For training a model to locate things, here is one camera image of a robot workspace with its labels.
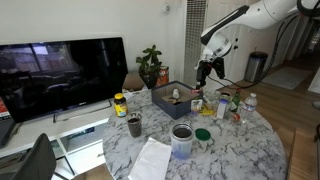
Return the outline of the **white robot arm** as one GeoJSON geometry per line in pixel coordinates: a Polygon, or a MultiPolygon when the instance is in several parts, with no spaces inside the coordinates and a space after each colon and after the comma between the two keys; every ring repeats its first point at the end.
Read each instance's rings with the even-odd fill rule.
{"type": "Polygon", "coordinates": [[[204,50],[195,69],[197,70],[196,88],[206,85],[206,77],[214,68],[222,79],[224,72],[216,64],[227,55],[231,42],[221,31],[231,25],[244,25],[253,29],[265,29],[290,15],[301,13],[309,18],[320,17],[319,0],[259,0],[252,5],[243,5],[206,28],[201,34],[204,50]]]}

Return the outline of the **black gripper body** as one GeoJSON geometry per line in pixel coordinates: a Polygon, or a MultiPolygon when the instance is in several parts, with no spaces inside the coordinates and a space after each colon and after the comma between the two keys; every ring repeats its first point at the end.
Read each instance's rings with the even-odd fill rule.
{"type": "Polygon", "coordinates": [[[200,60],[196,66],[197,75],[196,75],[196,87],[202,88],[206,85],[206,77],[211,74],[211,70],[214,69],[216,75],[223,79],[225,77],[224,72],[224,59],[221,57],[216,58],[215,60],[210,59],[209,61],[200,60]]]}

